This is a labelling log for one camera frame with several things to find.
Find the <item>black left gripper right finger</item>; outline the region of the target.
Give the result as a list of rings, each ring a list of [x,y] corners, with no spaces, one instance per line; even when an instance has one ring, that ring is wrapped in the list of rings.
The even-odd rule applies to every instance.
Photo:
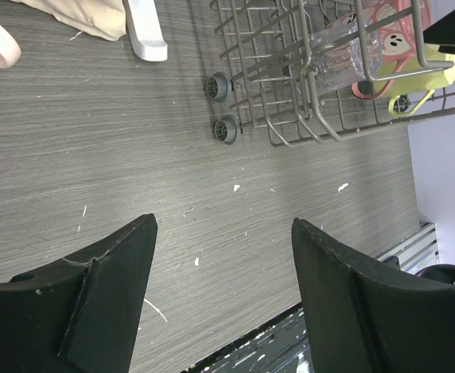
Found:
[[[455,284],[389,267],[295,219],[293,257],[317,372],[455,372]]]

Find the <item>clear glass cup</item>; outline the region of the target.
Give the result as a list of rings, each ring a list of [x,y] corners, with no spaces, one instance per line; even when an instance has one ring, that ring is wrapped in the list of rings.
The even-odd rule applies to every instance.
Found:
[[[333,45],[358,30],[355,21],[332,27],[314,35],[311,42],[312,62],[318,95],[346,88],[366,79],[359,38],[352,38],[339,47]]]

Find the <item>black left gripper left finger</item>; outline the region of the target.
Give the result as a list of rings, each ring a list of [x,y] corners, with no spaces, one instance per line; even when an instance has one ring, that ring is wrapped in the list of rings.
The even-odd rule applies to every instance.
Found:
[[[126,372],[158,224],[111,235],[0,283],[0,372]]]

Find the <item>yellow-green mug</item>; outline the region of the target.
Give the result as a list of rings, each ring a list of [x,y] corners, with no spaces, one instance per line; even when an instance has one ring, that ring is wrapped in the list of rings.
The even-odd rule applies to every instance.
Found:
[[[395,79],[391,87],[383,94],[390,98],[388,112],[394,117],[414,114],[437,89],[445,88],[455,81],[455,54],[439,52],[439,46],[435,44],[426,44],[425,52],[429,60],[451,61],[453,66],[445,70]],[[421,92],[424,93],[424,96],[409,109],[410,103],[406,96]]]

